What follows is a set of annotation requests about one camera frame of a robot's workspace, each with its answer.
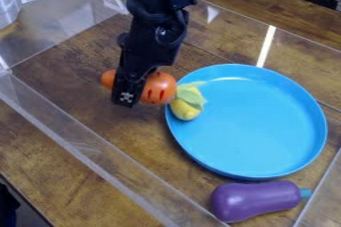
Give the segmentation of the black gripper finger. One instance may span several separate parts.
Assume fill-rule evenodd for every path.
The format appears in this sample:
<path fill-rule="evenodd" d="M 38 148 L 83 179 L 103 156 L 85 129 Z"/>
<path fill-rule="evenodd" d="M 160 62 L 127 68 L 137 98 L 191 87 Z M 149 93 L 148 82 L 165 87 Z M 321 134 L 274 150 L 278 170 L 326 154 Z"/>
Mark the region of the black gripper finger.
<path fill-rule="evenodd" d="M 125 78 L 124 72 L 116 70 L 112 85 L 112 103 L 117 106 L 131 108 L 140 100 L 147 79 L 131 81 Z"/>

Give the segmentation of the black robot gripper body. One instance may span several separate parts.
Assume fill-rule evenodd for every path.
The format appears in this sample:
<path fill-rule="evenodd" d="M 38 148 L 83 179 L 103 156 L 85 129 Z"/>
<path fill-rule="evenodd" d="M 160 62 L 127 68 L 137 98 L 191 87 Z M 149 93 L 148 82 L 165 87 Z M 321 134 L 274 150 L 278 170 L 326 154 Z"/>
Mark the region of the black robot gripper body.
<path fill-rule="evenodd" d="M 186 36 L 188 13 L 183 9 L 151 13 L 137 1 L 127 4 L 133 19 L 129 31 L 117 38 L 121 47 L 121 80 L 140 81 L 159 66 L 169 66 Z"/>

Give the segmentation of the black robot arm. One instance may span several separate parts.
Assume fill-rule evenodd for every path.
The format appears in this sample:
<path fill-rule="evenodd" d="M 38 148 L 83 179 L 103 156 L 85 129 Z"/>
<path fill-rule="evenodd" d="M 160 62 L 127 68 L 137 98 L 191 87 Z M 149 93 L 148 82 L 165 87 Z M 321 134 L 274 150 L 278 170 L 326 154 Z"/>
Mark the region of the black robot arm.
<path fill-rule="evenodd" d="M 131 108 L 141 98 L 147 75 L 171 66 L 186 36 L 188 13 L 196 0 L 127 0 L 129 31 L 117 37 L 121 48 L 112 103 Z"/>

